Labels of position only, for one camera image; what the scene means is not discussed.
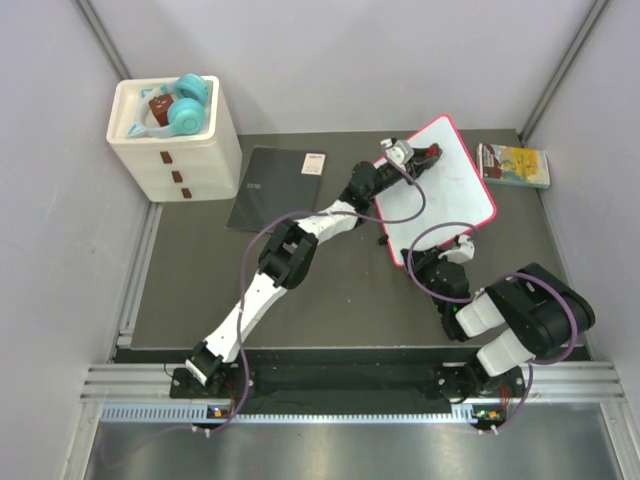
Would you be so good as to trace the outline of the pink framed whiteboard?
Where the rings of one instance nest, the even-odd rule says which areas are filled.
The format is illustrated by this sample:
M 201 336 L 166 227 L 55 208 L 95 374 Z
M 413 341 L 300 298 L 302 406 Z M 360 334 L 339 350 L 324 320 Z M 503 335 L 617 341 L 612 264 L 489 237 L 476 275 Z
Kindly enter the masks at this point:
M 422 212 L 410 222 L 383 226 L 392 262 L 399 268 L 404 266 L 403 249 L 420 251 L 448 243 L 467 232 L 470 225 L 481 227 L 491 222 L 497 213 L 495 202 L 450 116 L 436 117 L 412 134 L 408 143 L 415 149 L 436 143 L 442 155 L 417 179 L 425 198 L 416 187 L 400 180 L 375 199 L 377 212 L 386 221 Z

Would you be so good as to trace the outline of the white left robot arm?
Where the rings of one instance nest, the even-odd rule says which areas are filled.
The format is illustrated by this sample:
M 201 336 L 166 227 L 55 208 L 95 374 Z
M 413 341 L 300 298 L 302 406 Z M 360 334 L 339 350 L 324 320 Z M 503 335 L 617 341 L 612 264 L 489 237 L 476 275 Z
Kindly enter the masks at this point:
M 271 236 L 258 257 L 250 283 L 240 274 L 240 299 L 225 320 L 199 342 L 185 361 L 192 384 L 205 396 L 216 396 L 226 387 L 225 364 L 233 362 L 264 313 L 288 291 L 297 288 L 310 269 L 317 248 L 333 237 L 371 221 L 394 225 L 418 218 L 427 206 L 426 194 L 417 183 L 443 154 L 439 144 L 413 148 L 396 138 L 381 142 L 384 161 L 357 163 L 337 200 L 319 212 L 294 211 L 272 221 L 258 233 Z M 369 215 L 376 197 L 405 181 L 421 198 L 410 216 L 380 219 Z

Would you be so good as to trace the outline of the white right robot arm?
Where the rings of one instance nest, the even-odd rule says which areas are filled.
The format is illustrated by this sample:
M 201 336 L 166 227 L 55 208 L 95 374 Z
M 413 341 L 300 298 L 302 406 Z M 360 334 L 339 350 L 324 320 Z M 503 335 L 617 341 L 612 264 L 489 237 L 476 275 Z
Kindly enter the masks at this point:
M 462 247 L 401 254 L 411 279 L 433 300 L 448 338 L 464 342 L 505 328 L 464 366 L 467 384 L 478 395 L 492 394 L 503 375 L 524 362 L 552 362 L 595 325 L 589 302 L 538 263 L 472 294 L 463 267 L 470 255 Z

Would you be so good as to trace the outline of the yellow green book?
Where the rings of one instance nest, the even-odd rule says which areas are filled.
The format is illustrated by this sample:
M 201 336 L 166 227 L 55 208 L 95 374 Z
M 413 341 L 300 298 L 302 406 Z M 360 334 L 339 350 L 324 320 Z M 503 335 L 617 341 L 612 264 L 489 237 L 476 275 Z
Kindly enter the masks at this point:
M 542 150 L 480 143 L 477 162 L 486 183 L 536 189 L 550 187 L 547 155 Z

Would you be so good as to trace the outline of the black notebook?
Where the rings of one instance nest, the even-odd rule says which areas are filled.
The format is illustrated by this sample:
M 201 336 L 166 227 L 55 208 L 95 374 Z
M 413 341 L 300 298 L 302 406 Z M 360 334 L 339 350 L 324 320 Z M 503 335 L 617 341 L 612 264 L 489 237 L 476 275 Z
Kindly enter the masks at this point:
M 284 214 L 311 211 L 325 161 L 320 152 L 254 148 L 227 227 L 258 232 Z

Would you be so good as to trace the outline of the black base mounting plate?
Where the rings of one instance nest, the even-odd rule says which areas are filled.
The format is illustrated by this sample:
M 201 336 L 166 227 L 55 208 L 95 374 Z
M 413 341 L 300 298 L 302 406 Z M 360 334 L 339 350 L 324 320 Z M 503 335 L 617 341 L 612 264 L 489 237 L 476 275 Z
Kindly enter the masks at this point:
M 464 375 L 472 347 L 249 349 L 249 367 L 223 366 L 203 387 L 184 368 L 173 373 L 170 397 L 240 400 L 242 413 L 444 413 L 462 399 L 498 405 L 519 397 L 521 369 L 483 384 Z

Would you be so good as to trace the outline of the teal cat ear headphones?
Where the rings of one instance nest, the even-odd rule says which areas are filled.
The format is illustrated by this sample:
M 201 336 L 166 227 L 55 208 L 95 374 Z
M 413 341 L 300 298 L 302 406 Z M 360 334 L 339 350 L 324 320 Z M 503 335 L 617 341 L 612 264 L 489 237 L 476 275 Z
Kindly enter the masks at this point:
M 172 103 L 166 110 L 168 124 L 148 127 L 146 118 L 152 111 L 152 103 L 168 95 Z M 175 136 L 197 134 L 205 120 L 205 106 L 208 100 L 207 82 L 196 74 L 186 74 L 173 83 L 164 83 L 152 89 L 143 89 L 136 111 L 135 121 L 127 132 L 128 138 L 148 136 L 166 139 Z

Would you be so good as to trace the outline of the white drawer unit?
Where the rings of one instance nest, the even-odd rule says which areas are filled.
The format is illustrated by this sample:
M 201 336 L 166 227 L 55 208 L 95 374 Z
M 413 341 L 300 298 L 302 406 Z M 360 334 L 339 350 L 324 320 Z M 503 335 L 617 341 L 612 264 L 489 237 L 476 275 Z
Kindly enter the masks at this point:
M 175 78 L 123 80 L 115 90 L 107 142 L 147 198 L 156 203 L 227 200 L 239 190 L 242 151 L 219 78 L 208 84 L 206 120 L 197 134 L 166 139 L 128 138 L 143 89 Z M 160 127 L 151 112 L 148 127 Z

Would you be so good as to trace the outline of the brown cube toy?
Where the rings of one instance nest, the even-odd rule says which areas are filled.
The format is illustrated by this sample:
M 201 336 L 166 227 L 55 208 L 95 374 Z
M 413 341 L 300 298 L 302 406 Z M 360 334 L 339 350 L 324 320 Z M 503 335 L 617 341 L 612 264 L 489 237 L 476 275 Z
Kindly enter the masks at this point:
M 173 103 L 174 98 L 171 94 L 158 95 L 148 101 L 151 114 L 159 126 L 165 127 L 169 124 L 168 112 Z

